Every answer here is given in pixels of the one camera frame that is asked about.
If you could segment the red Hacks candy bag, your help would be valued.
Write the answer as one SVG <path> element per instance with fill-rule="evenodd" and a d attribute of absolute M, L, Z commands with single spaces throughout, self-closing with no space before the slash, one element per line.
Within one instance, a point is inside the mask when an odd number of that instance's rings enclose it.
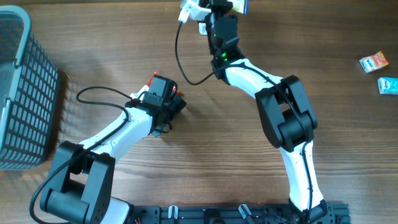
<path fill-rule="evenodd" d="M 159 96 L 161 98 L 170 98 L 172 100 L 180 94 L 178 84 L 175 81 L 162 77 L 156 72 L 147 83 L 147 86 L 149 87 L 149 94 Z"/>

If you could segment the small orange box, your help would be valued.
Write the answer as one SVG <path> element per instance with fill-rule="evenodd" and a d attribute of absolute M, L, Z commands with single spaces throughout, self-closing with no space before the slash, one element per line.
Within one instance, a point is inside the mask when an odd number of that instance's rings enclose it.
<path fill-rule="evenodd" d="M 376 70 L 380 70 L 388 66 L 389 62 L 385 58 L 384 54 L 379 51 L 374 55 L 363 57 L 359 60 L 362 68 L 366 73 L 371 73 Z"/>

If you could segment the teal white packet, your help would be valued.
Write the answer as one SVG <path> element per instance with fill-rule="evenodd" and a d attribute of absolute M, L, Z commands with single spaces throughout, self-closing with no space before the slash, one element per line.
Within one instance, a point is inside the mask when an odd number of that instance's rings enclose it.
<path fill-rule="evenodd" d="M 398 95 L 398 78 L 381 77 L 377 80 L 379 93 L 382 95 Z"/>

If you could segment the yellow snack bag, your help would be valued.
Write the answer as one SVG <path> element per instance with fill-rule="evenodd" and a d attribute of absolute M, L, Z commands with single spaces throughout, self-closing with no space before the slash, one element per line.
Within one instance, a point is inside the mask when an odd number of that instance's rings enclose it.
<path fill-rule="evenodd" d="M 247 14 L 248 13 L 248 4 L 249 0 L 230 0 L 233 3 L 233 10 L 241 13 Z"/>

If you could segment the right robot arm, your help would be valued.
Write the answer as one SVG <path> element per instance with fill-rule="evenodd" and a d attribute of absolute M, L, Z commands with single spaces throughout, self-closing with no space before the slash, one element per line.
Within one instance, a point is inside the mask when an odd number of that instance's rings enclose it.
<path fill-rule="evenodd" d="M 238 18 L 229 1 L 200 1 L 205 16 L 211 66 L 216 77 L 251 95 L 268 141 L 282 154 L 290 184 L 290 202 L 305 223 L 315 219 L 323 202 L 313 165 L 318 121 L 299 78 L 273 76 L 254 66 L 238 48 Z"/>

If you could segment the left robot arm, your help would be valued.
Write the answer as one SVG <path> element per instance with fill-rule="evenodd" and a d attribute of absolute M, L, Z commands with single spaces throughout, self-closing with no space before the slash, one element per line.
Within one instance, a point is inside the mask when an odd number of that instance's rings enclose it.
<path fill-rule="evenodd" d="M 128 96 L 121 115 L 97 135 L 58 146 L 34 195 L 40 209 L 64 223 L 140 223 L 133 205 L 111 195 L 115 165 L 141 139 L 169 133 L 185 105 L 175 81 L 154 75 Z"/>

